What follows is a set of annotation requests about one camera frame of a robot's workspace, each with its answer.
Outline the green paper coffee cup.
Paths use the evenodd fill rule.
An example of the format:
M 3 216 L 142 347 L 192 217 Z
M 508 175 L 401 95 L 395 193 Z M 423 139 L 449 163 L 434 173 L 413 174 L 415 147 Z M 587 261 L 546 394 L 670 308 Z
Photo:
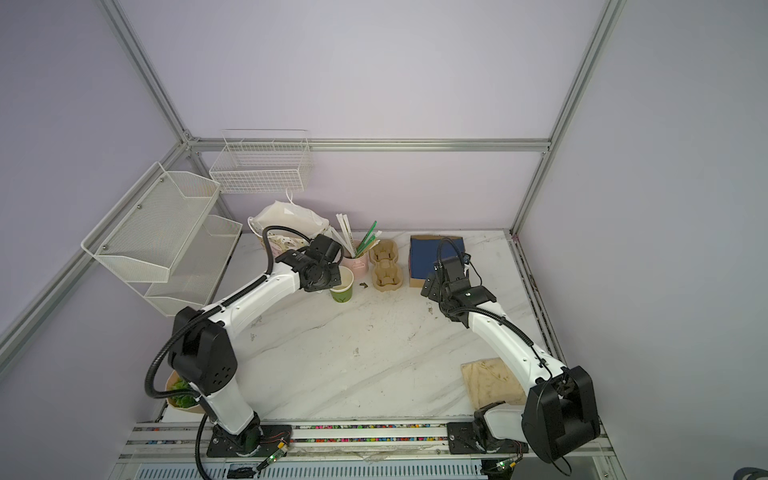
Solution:
M 345 266 L 339 267 L 339 273 L 340 284 L 331 288 L 330 293 L 335 302 L 346 303 L 352 298 L 355 277 L 354 273 Z

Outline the cartoon animal paper gift bag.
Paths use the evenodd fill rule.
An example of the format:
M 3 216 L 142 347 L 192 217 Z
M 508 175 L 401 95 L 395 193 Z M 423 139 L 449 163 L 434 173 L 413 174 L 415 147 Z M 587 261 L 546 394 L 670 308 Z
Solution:
M 275 201 L 249 217 L 247 225 L 277 258 L 288 250 L 307 246 L 311 239 L 328 230 L 330 221 L 289 198 L 287 202 Z

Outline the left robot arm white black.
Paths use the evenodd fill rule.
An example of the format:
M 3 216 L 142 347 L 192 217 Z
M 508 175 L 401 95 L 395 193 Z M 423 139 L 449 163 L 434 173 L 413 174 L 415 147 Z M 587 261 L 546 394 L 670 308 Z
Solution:
M 341 244 L 322 234 L 305 242 L 278 256 L 267 246 L 264 274 L 202 310 L 182 309 L 174 320 L 168 362 L 237 456 L 256 454 L 263 433 L 236 380 L 233 340 L 279 301 L 341 284 Z

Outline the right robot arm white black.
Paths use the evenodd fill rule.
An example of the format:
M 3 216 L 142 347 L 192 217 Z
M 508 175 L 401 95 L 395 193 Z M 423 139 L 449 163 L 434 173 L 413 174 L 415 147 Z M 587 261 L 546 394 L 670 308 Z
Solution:
M 590 375 L 566 366 L 513 324 L 490 290 L 471 284 L 461 258 L 437 261 L 421 295 L 489 344 L 525 393 L 522 406 L 497 401 L 475 412 L 477 446 L 490 452 L 516 441 L 552 464 L 600 435 Z

